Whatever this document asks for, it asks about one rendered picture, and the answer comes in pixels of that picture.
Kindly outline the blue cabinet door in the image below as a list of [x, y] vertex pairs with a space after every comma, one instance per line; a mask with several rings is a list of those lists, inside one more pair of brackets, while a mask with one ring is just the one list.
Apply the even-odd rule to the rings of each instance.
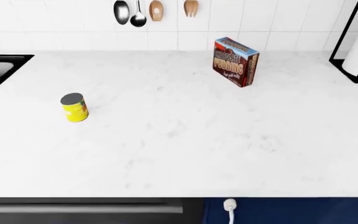
[[234, 224], [358, 224], [358, 197], [237, 197]]

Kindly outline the chocolate pudding box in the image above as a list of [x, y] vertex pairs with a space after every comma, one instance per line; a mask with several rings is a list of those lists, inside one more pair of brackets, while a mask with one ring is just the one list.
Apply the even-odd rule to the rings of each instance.
[[260, 52], [228, 37], [214, 42], [213, 70], [236, 84], [253, 84]]

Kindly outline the metal ladle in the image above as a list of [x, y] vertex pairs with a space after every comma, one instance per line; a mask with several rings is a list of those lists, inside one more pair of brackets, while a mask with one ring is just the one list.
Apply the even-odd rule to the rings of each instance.
[[143, 27], [147, 18], [143, 15], [140, 9], [140, 0], [136, 0], [137, 12], [131, 17], [130, 22], [134, 27]]

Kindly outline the wooden slotted spoon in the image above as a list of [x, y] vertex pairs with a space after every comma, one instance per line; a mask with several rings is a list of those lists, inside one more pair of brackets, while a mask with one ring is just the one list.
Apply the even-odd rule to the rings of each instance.
[[154, 22], [160, 22], [163, 18], [163, 5], [159, 0], [153, 0], [151, 1], [149, 5], [149, 14], [150, 18]]

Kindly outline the yellow labelled tin can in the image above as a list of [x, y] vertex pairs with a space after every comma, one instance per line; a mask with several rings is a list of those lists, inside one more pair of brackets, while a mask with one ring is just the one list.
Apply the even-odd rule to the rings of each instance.
[[77, 123], [86, 119], [89, 115], [85, 99], [81, 93], [69, 93], [60, 100], [67, 120]]

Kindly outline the wooden fork spatula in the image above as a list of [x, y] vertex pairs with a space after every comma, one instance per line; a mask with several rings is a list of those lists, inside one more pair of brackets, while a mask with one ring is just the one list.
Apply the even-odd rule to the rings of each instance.
[[186, 17], [195, 17], [198, 11], [198, 1], [197, 0], [185, 0], [183, 4]]

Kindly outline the large metal spoon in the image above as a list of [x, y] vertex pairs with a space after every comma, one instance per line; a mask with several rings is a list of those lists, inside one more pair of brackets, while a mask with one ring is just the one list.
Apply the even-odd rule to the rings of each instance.
[[129, 6], [124, 0], [116, 0], [113, 5], [114, 16], [120, 25], [127, 24], [129, 20]]

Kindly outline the black dishwasher front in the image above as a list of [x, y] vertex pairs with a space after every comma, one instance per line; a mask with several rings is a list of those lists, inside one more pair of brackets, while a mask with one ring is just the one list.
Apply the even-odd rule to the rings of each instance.
[[202, 224], [201, 198], [0, 197], [1, 204], [164, 204], [182, 213], [0, 213], [0, 224]]

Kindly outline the black paper towel holder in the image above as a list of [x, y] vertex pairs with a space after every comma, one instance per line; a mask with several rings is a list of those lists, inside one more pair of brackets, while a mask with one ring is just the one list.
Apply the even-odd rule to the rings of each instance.
[[342, 65], [346, 56], [348, 55], [351, 47], [353, 46], [356, 38], [358, 37], [358, 0], [356, 5], [343, 28], [339, 40], [337, 41], [334, 50], [329, 58], [329, 62], [339, 70], [343, 75], [350, 79], [354, 83], [358, 83], [358, 76], [353, 76], [347, 73]]

